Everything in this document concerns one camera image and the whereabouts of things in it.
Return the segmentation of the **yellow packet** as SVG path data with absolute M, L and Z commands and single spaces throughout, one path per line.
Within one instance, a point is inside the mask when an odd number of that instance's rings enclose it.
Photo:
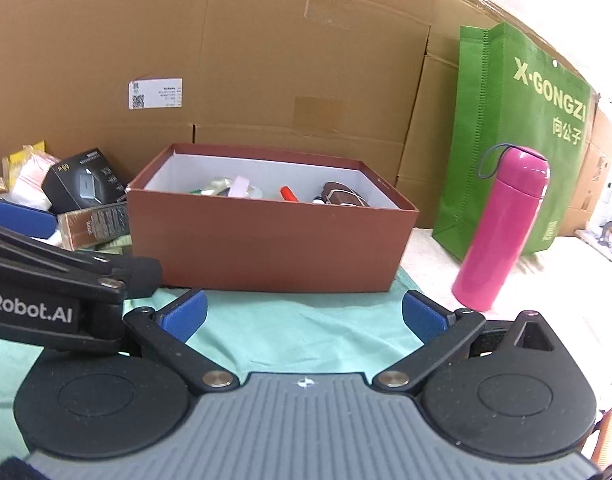
M 19 151 L 12 153 L 8 156 L 8 163 L 10 166 L 16 164 L 22 164 L 33 155 L 35 152 L 44 152 L 46 150 L 46 142 L 39 141 L 35 144 L 24 145 Z

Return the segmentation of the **brown tied roll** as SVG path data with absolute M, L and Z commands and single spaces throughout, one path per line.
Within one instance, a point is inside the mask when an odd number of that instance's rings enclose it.
M 329 181 L 323 185 L 321 198 L 324 203 L 346 207 L 368 207 L 370 204 L 349 186 Z

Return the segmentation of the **pink thermos bottle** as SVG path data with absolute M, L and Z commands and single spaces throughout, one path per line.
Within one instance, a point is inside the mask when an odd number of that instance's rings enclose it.
M 488 312 L 522 253 L 550 182 L 550 165 L 526 146 L 502 143 L 484 211 L 451 292 L 462 306 Z

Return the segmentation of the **black charger box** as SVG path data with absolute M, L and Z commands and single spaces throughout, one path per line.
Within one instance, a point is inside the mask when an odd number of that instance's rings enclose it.
M 41 185 L 53 214 L 121 202 L 126 188 L 98 148 L 60 160 Z

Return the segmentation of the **olive green small box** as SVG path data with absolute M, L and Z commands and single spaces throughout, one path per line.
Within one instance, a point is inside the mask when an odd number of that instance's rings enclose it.
M 129 233 L 128 204 L 101 205 L 59 214 L 58 229 L 68 250 L 112 242 Z

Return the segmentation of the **white shipping label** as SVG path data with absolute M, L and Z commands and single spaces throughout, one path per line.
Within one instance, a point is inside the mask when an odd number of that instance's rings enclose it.
M 180 108 L 183 98 L 183 79 L 141 79 L 128 84 L 129 110 Z

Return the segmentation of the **green non-woven bag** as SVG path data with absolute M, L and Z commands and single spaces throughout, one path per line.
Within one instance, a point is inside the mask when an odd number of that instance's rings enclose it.
M 524 248 L 548 249 L 576 186 L 592 89 L 507 23 L 460 30 L 452 142 L 433 237 L 463 259 L 491 188 L 496 145 L 541 153 L 550 183 Z

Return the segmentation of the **large cardboard box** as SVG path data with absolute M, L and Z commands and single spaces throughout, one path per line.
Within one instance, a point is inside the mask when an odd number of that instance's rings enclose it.
M 436 218 L 462 26 L 486 0 L 0 0 L 0 159 L 100 148 L 130 180 L 196 142 L 360 159 Z M 128 84 L 183 79 L 180 108 Z

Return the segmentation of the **dark red shoe box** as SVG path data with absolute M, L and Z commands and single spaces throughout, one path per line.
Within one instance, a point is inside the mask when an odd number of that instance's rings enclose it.
M 329 181 L 370 206 L 324 203 Z M 420 214 L 360 160 L 216 144 L 165 148 L 127 202 L 134 253 L 164 285 L 248 292 L 385 292 Z

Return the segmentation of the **red green marker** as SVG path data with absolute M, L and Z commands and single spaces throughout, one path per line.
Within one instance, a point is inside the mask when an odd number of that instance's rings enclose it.
M 285 200 L 285 202 L 298 203 L 299 199 L 295 195 L 295 193 L 288 187 L 282 186 L 280 188 L 280 195 Z

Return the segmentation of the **pink zip bags pack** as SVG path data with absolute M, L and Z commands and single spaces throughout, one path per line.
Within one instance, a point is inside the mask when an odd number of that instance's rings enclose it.
M 51 202 L 42 191 L 42 183 L 59 159 L 46 152 L 35 152 L 22 163 L 10 192 L 13 203 L 48 211 Z

